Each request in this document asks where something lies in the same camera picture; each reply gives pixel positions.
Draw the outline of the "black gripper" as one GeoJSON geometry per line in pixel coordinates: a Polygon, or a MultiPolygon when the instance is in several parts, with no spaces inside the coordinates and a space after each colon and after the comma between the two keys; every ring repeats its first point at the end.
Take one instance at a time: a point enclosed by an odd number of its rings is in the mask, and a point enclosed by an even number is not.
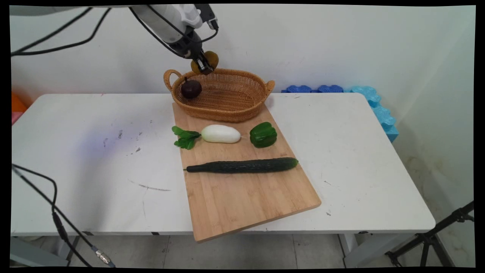
{"type": "Polygon", "coordinates": [[[184,36],[175,42],[167,42],[167,45],[180,57],[192,59],[196,74],[208,75],[215,70],[215,53],[201,53],[201,38],[193,27],[186,27],[184,36]]]}

